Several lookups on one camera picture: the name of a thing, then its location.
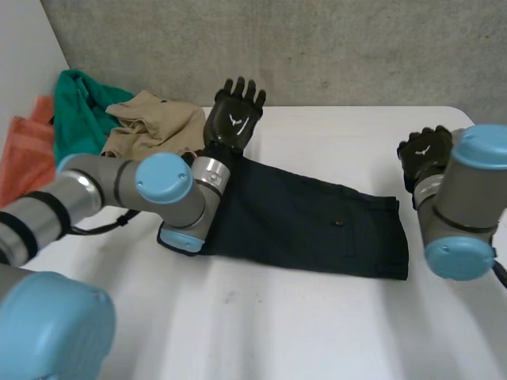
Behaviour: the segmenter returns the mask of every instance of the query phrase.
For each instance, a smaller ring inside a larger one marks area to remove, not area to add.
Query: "robotic arm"
[[[235,161],[262,116],[265,91],[232,80],[215,96],[192,168],[176,154],[142,162],[77,154],[38,192],[0,211],[0,378],[94,380],[110,351],[114,307],[101,289],[19,268],[103,206],[157,213],[158,242],[199,252]]]
[[[491,244],[507,207],[507,127],[425,128],[400,143],[398,157],[431,270],[456,280],[505,272]]]

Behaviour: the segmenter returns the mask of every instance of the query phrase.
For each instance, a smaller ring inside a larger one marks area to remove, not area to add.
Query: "orange cloth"
[[[11,121],[0,161],[0,207],[55,178],[54,115],[53,97],[40,97],[29,120]]]

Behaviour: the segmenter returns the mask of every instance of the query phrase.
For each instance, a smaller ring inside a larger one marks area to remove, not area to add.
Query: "green cloth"
[[[106,135],[120,124],[108,106],[133,98],[131,93],[101,85],[79,70],[65,70],[55,90],[56,165],[69,154],[100,154]]]

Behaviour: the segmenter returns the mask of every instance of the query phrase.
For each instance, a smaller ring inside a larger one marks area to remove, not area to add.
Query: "concrete wall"
[[[69,64],[211,105],[226,77],[269,105],[451,105],[507,123],[502,0],[42,0]]]

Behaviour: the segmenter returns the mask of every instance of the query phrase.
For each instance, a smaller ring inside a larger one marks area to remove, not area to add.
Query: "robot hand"
[[[405,189],[414,193],[415,185],[433,174],[443,173],[452,150],[452,134],[439,125],[434,131],[424,128],[422,133],[411,133],[409,141],[398,147],[402,162]]]
[[[245,97],[245,79],[238,78],[233,93],[232,84],[232,79],[227,79],[223,89],[215,95],[215,105],[204,126],[204,144],[223,144],[233,152],[242,154],[254,133],[255,125],[262,117],[266,92],[263,89],[259,91],[254,102],[254,81],[248,81]]]

